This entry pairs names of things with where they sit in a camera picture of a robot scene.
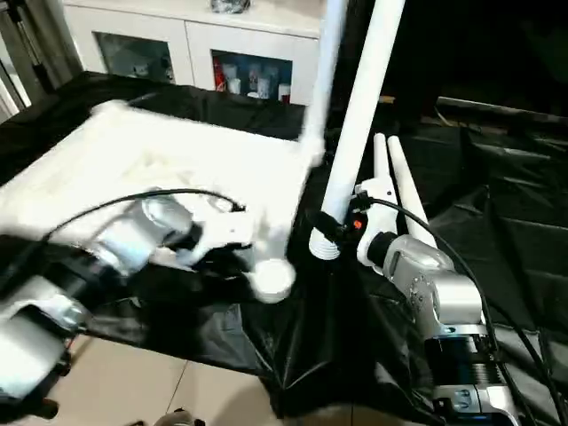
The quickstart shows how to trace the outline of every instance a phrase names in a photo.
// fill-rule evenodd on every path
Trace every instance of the black tarp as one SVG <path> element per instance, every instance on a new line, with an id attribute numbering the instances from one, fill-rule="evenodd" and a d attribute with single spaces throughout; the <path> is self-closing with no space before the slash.
<path id="1" fill-rule="evenodd" d="M 299 106 L 83 75 L 0 126 L 0 183 L 87 119 L 91 107 L 109 99 L 287 139 L 298 136 L 303 116 Z M 376 130 L 382 126 L 375 124 Z M 324 263 L 307 249 L 310 225 L 304 213 L 320 206 L 338 134 L 333 127 L 331 122 L 327 160 L 313 171 L 296 218 L 289 258 L 298 279 L 287 300 L 260 304 L 242 281 L 227 286 L 149 266 L 130 286 L 141 308 L 129 301 L 103 306 L 90 332 L 257 374 L 280 416 L 346 402 L 417 422 L 436 421 L 430 414 L 422 345 L 404 301 L 352 253 Z M 527 330 L 566 392 L 568 145 L 529 133 L 511 137 L 436 124 L 403 126 L 398 134 L 432 225 L 470 263 L 485 292 Z M 370 177 L 370 161 L 367 155 L 361 178 Z M 0 237 L 0 266 L 25 244 Z M 30 265 L 26 273 L 35 268 Z M 494 319 L 502 324 L 498 315 Z M 553 424 L 550 397 L 519 340 L 506 326 L 498 327 L 498 335 L 533 411 Z"/>

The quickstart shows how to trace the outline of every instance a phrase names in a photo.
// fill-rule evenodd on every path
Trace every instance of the glass cabinet door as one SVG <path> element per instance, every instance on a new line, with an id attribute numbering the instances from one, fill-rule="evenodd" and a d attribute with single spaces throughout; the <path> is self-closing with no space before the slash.
<path id="1" fill-rule="evenodd" d="M 65 6 L 67 24 L 88 71 L 193 84 L 182 20 Z"/>
<path id="2" fill-rule="evenodd" d="M 109 74 L 175 83 L 166 42 L 95 32 Z"/>
<path id="3" fill-rule="evenodd" d="M 186 22 L 195 85 L 243 96 L 308 105 L 318 40 Z"/>
<path id="4" fill-rule="evenodd" d="M 211 51 L 216 91 L 290 102 L 291 60 Z"/>

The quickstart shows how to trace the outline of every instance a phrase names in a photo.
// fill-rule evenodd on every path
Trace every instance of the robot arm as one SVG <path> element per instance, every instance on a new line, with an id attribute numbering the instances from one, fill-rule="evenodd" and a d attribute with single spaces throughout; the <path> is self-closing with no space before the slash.
<path id="1" fill-rule="evenodd" d="M 67 354 L 66 340 L 79 332 L 113 287 L 122 286 L 144 268 L 157 248 L 193 239 L 192 248 L 199 252 L 193 261 L 197 261 L 209 249 L 249 242 L 244 232 L 236 233 L 235 240 L 230 226 L 224 241 L 222 235 L 214 241 L 202 238 L 207 234 L 204 227 L 172 196 L 134 201 L 106 223 L 83 251 L 52 264 L 4 299 L 0 303 L 0 405 L 17 406 L 51 376 Z"/>
<path id="2" fill-rule="evenodd" d="M 412 308 L 432 373 L 435 411 L 449 422 L 519 426 L 473 281 L 455 271 L 448 255 L 410 235 L 378 233 L 368 256 Z"/>

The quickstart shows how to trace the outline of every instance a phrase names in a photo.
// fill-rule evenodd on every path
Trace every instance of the beige floor tile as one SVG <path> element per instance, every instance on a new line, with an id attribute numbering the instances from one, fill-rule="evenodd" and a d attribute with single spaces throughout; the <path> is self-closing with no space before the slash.
<path id="1" fill-rule="evenodd" d="M 363 406 L 353 407 L 353 426 L 423 426 Z"/>
<path id="2" fill-rule="evenodd" d="M 306 415 L 298 426 L 351 426 L 351 406 L 330 406 Z"/>
<path id="3" fill-rule="evenodd" d="M 52 421 L 28 418 L 25 426 L 152 424 L 169 406 L 186 361 L 99 339 L 80 337 L 81 353 L 50 398 L 60 404 Z"/>
<path id="4" fill-rule="evenodd" d="M 183 407 L 207 426 L 281 426 L 257 377 L 189 362 L 169 411 Z"/>

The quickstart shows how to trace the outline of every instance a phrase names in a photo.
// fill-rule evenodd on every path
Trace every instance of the white countertop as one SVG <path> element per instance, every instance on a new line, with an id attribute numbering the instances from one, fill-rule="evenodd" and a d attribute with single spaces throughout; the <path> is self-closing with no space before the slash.
<path id="1" fill-rule="evenodd" d="M 244 13 L 214 13 L 210 0 L 63 0 L 64 5 L 139 13 L 276 34 L 320 38 L 325 0 L 251 0 Z"/>

